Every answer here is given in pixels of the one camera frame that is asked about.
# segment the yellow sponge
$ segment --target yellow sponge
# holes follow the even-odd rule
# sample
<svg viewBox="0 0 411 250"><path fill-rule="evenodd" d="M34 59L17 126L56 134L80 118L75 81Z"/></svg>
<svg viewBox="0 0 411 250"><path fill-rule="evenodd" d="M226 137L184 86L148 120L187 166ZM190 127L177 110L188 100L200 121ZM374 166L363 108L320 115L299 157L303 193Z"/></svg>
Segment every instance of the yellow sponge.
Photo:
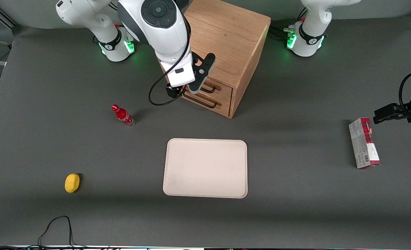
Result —
<svg viewBox="0 0 411 250"><path fill-rule="evenodd" d="M68 193L73 193L79 188L80 176L78 174L70 174L65 180L65 190Z"/></svg>

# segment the red and white box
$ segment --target red and white box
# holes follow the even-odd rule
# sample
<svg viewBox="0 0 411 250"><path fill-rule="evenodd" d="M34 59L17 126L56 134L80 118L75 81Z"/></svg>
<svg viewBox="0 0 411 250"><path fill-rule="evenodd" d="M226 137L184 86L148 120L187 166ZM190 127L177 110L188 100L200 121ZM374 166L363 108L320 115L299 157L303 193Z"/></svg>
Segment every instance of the red and white box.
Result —
<svg viewBox="0 0 411 250"><path fill-rule="evenodd" d="M372 140L370 118L360 118L349 125L353 151L355 153L356 168L368 169L380 165L377 149Z"/></svg>

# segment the red bottle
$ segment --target red bottle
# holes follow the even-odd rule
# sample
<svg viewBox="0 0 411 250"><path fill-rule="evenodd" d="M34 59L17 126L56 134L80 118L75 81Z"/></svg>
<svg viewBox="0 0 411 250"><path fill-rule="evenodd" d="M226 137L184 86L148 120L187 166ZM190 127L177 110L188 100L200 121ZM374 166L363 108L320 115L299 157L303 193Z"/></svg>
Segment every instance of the red bottle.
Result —
<svg viewBox="0 0 411 250"><path fill-rule="evenodd" d="M133 117L131 117L125 109L119 108L119 106L116 104L111 106L111 109L116 113L116 117L121 120L121 122L123 122L127 127L134 125Z"/></svg>

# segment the gray tabletop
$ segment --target gray tabletop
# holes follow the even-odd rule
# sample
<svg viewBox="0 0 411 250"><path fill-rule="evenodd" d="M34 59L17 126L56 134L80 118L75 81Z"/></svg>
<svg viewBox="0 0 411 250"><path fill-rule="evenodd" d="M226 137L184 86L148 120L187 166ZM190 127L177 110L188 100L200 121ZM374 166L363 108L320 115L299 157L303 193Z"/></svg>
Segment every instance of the gray tabletop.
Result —
<svg viewBox="0 0 411 250"><path fill-rule="evenodd" d="M33 244L68 215L85 245L411 249L411 124L374 126L382 166L368 170L356 169L347 128L397 101L411 15L335 20L311 58L268 38L234 119L185 100L151 106L161 69L148 46L113 63L87 29L15 33L0 79L0 244ZM167 98L160 84L154 99ZM166 196L177 137L246 141L247 197ZM70 173L84 177L71 195ZM67 233L56 221L43 243L67 244Z"/></svg>

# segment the drawer handle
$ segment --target drawer handle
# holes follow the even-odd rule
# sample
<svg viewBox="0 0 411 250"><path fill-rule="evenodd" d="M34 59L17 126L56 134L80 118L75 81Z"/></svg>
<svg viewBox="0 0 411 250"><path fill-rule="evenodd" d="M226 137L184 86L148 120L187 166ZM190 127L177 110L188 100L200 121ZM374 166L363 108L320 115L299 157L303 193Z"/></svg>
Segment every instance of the drawer handle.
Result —
<svg viewBox="0 0 411 250"><path fill-rule="evenodd" d="M206 90L206 89L204 89L204 88L201 88L201 90L204 91L204 92L206 92L206 93L211 94L211 93L215 92L216 86L213 86L213 89L212 89L212 90Z"/></svg>
<svg viewBox="0 0 411 250"><path fill-rule="evenodd" d="M214 108L216 107L216 105L218 105L217 102L215 102L215 104L214 104L213 106L212 106L212 105L208 105L207 103L204 103L204 102L202 102L202 101L196 100L195 98L189 97L189 96L186 95L186 94L184 94L183 96L186 97L186 98L188 98L188 99L190 99L190 100L192 100L192 101L195 101L195 102L197 102L197 103L199 103L199 104L202 104L202 105L206 106L206 107L209 108L209 109L214 109Z"/></svg>

